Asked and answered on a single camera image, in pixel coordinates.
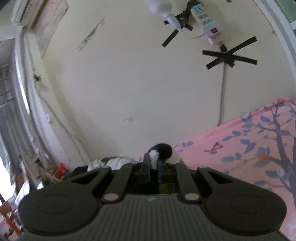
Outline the black tape cross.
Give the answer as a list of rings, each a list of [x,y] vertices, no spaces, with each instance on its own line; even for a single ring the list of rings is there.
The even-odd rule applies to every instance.
[[[256,37],[249,38],[248,40],[244,41],[243,43],[239,44],[238,46],[236,46],[226,52],[215,52],[215,51],[203,50],[203,52],[202,52],[203,55],[216,57],[215,60],[213,60],[212,62],[210,62],[206,65],[207,69],[210,70],[220,63],[226,63],[231,68],[233,68],[235,65],[235,61],[240,61],[240,62],[252,64],[252,65],[257,65],[257,60],[250,59],[250,58],[243,57],[243,56],[234,55],[235,52],[251,45],[252,43],[255,43],[256,41],[257,41]]]

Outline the white plug adapter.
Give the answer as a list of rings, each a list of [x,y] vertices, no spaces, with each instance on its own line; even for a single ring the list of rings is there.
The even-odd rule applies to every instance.
[[[145,5],[154,15],[162,16],[176,30],[181,29],[181,24],[172,12],[172,5],[169,0],[146,0]]]

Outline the white power strip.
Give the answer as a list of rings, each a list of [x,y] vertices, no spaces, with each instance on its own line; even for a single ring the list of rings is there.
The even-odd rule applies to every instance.
[[[222,25],[218,21],[210,18],[210,16],[205,11],[204,6],[201,3],[198,3],[192,6],[190,11],[191,11],[192,17],[197,22],[198,26],[201,29],[201,32],[208,39],[209,43],[211,45],[216,44],[216,45],[222,46],[223,45]]]

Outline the white patterned pillow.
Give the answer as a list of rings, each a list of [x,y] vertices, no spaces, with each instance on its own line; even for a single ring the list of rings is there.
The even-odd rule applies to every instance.
[[[119,170],[123,165],[133,163],[133,160],[126,157],[106,157],[97,159],[88,165],[87,171],[93,171],[98,168],[111,168],[112,170]]]

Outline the green black white knit sweater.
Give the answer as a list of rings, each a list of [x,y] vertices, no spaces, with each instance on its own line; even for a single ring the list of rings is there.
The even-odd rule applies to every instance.
[[[157,163],[177,164],[182,163],[182,158],[170,145],[165,143],[157,144],[148,151],[152,169],[157,169]]]

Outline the white window frame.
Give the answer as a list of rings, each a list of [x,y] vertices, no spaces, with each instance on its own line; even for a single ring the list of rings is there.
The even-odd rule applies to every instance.
[[[275,31],[289,61],[295,78],[295,13],[288,19],[287,12],[295,11],[294,1],[254,1]]]

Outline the pink floral bed sheet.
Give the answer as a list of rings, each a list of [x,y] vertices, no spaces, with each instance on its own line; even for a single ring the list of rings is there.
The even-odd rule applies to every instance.
[[[280,231],[295,240],[295,98],[281,98],[173,146],[188,168],[207,166],[278,194]]]

